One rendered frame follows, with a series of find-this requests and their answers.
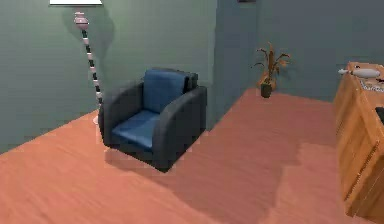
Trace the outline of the orange house plant dark pot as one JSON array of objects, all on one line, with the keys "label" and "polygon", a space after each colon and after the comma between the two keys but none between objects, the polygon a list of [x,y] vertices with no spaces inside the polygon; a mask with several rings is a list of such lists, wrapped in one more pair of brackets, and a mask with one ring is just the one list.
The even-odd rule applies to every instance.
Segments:
[{"label": "orange house plant dark pot", "polygon": [[277,87],[276,76],[280,74],[280,68],[285,67],[289,63],[290,55],[280,53],[276,56],[271,42],[268,43],[267,49],[258,48],[257,52],[264,54],[264,61],[255,63],[255,66],[261,65],[263,67],[263,73],[257,85],[260,88],[261,96],[269,98]]}]

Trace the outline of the striped floor lamp white shade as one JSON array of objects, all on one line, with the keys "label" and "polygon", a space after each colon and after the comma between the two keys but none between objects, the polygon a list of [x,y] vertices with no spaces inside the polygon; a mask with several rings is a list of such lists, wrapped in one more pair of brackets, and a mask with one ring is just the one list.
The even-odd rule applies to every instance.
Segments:
[{"label": "striped floor lamp white shade", "polygon": [[[102,0],[49,0],[50,6],[67,6],[67,7],[93,7],[93,6],[102,6]],[[94,57],[92,53],[92,48],[89,42],[89,35],[88,35],[88,27],[89,27],[89,20],[85,16],[85,13],[76,10],[74,13],[74,24],[76,27],[81,31],[81,38],[82,42],[85,47],[87,60],[88,60],[88,67],[90,74],[92,75],[92,82],[95,88],[95,95],[97,99],[98,106],[101,106],[103,103],[103,94],[100,88],[100,82],[97,77],[97,69],[95,67]]]}]

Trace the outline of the wooden chest of drawers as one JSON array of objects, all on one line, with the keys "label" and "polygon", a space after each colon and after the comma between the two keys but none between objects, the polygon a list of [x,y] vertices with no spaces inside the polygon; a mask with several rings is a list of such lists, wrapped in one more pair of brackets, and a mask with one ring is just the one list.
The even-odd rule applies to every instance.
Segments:
[{"label": "wooden chest of drawers", "polygon": [[[384,66],[350,62],[347,70],[375,69],[384,81]],[[334,108],[341,198],[347,215],[384,224],[384,125],[375,111],[384,93],[363,90],[361,78],[342,76]]]}]

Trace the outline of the white baseball bat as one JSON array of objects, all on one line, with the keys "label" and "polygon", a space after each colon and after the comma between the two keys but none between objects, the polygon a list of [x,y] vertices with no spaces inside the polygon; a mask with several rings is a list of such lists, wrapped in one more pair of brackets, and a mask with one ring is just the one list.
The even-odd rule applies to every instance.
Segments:
[{"label": "white baseball bat", "polygon": [[350,74],[359,78],[377,78],[380,76],[380,72],[374,69],[354,69],[354,70],[340,69],[338,73],[341,75]]}]

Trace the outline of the white patterned flat object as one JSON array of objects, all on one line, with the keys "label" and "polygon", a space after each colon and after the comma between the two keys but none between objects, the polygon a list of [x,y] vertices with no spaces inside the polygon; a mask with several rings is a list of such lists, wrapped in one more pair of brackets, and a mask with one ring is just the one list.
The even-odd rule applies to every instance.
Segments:
[{"label": "white patterned flat object", "polygon": [[360,79],[359,82],[363,90],[384,93],[384,81]]}]

